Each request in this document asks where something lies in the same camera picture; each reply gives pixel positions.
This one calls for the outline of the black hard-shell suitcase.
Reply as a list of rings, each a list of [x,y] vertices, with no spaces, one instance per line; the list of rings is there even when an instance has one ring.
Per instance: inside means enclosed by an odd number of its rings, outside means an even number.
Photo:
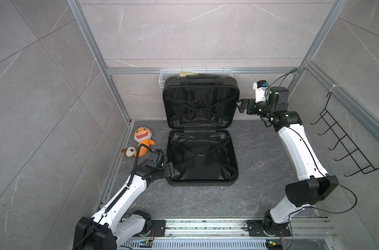
[[[171,129],[166,155],[171,186],[230,186],[239,176],[232,137],[240,90],[233,77],[170,77],[162,99]]]

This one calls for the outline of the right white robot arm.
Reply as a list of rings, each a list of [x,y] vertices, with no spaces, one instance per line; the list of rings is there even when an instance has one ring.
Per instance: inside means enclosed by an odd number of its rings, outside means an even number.
[[[255,83],[254,99],[237,102],[238,110],[258,115],[266,127],[274,127],[296,172],[298,181],[285,187],[285,197],[265,213],[263,231],[274,236],[285,229],[290,219],[305,208],[323,201],[339,185],[319,162],[306,137],[299,114],[288,109],[289,90],[286,87],[268,87]]]

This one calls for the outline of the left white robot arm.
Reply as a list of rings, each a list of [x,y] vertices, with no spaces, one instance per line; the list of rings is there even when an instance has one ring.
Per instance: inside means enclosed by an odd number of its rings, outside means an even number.
[[[138,196],[158,179],[170,176],[172,167],[161,149],[149,147],[148,158],[140,164],[135,157],[127,182],[103,208],[91,217],[82,217],[75,226],[74,250],[116,250],[135,235],[152,236],[150,214],[137,210],[124,218]]]

